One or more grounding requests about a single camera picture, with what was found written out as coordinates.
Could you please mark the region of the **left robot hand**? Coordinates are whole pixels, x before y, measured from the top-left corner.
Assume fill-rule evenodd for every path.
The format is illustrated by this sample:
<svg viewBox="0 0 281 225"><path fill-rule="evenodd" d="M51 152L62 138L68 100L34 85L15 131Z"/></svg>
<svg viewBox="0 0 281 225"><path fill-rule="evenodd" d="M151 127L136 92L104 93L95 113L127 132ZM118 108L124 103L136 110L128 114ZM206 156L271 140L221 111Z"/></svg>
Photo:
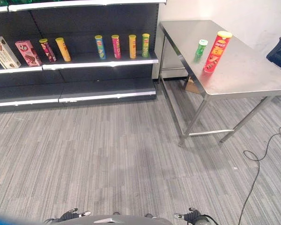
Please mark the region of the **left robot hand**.
<svg viewBox="0 0 281 225"><path fill-rule="evenodd" d="M72 208L72 209L68 210L67 212L65 212L60 218L49 218L49 219L45 220L44 224L52 225L55 223L64 222L64 221L75 219L75 218L90 216L90 214L91 214L91 212L89 210L81 212L81 213L77 213L77 211L78 211L77 208Z"/></svg>

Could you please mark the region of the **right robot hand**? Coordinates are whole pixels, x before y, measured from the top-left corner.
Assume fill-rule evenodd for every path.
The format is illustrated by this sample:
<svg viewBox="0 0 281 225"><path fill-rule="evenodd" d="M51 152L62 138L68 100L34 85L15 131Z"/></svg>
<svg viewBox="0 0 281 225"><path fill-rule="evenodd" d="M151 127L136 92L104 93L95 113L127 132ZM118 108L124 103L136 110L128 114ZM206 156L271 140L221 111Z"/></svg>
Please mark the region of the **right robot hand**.
<svg viewBox="0 0 281 225"><path fill-rule="evenodd" d="M189 208L189 212L186 214L174 213L173 217L175 219L184 220L187 224L191 225L197 224L202 219L201 213L195 208Z"/></svg>

